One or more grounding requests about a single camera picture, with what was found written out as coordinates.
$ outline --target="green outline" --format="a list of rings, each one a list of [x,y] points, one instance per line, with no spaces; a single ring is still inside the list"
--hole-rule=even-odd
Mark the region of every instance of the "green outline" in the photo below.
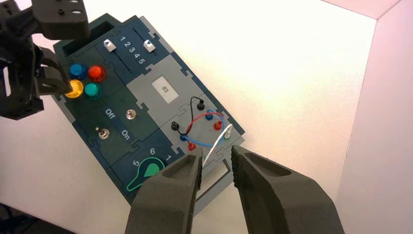
[[[142,164],[143,164],[146,160],[148,160],[148,159],[156,159],[156,160],[160,161],[161,164],[162,164],[162,166],[163,166],[162,169],[165,168],[165,164],[163,163],[162,160],[158,159],[157,157],[147,157],[147,158],[144,159],[144,160],[141,162],[141,164],[139,165],[139,167],[138,167],[138,172],[137,172],[135,178],[126,186],[126,190],[128,190],[128,192],[132,192],[133,190],[135,190],[135,189],[139,188],[140,186],[142,186],[143,183],[140,183],[140,184],[136,185],[135,187],[129,189],[129,186],[130,186],[132,183],[134,183],[136,179],[138,179],[139,169],[141,169]]]

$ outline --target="black wire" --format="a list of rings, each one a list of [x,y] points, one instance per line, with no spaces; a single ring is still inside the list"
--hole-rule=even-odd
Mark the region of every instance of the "black wire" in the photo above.
[[[199,97],[195,97],[195,96],[191,97],[191,99],[189,100],[189,102],[190,102],[190,106],[191,106],[191,122],[193,121],[193,107],[192,107],[192,99],[194,99],[194,98],[196,98],[196,99],[198,99],[198,100],[202,101],[202,99],[200,99]],[[189,134],[189,132],[191,131],[191,129],[192,129],[192,126],[188,129],[188,131],[187,131],[186,133],[181,133],[181,132],[179,131],[179,129],[178,129],[177,131],[178,131],[178,133],[179,133],[181,136],[186,136],[186,135],[188,135],[188,134]]]

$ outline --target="gray panel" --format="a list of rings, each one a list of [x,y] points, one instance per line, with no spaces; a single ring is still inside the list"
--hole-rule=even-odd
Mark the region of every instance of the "gray panel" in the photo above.
[[[168,55],[155,65],[148,66],[151,71],[146,75],[140,75],[126,86],[136,97],[137,105],[142,103],[149,108],[148,113],[158,126],[164,125],[174,115],[181,115],[183,111],[179,109],[191,96],[200,96],[202,90],[192,81],[192,75],[184,75],[181,66],[175,59]],[[170,104],[152,86],[152,82],[163,76],[178,93],[177,97]]]

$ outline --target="white wire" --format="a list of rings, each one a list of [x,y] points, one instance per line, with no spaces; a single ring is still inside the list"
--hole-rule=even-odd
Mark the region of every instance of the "white wire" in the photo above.
[[[207,163],[207,160],[209,158],[209,156],[211,155],[212,151],[214,151],[215,147],[217,147],[219,140],[224,136],[224,134],[228,131],[228,129],[232,128],[232,124],[229,124],[219,135],[219,137],[217,138],[217,140],[215,141],[215,143],[212,145],[211,149],[209,150],[209,153],[207,154],[207,156],[205,157],[204,162],[202,163],[202,166],[205,166],[205,164]]]

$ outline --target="red push button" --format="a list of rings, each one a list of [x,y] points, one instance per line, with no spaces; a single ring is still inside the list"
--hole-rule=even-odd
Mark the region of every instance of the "red push button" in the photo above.
[[[106,78],[107,71],[104,67],[95,65],[89,68],[88,76],[91,81],[102,82]]]

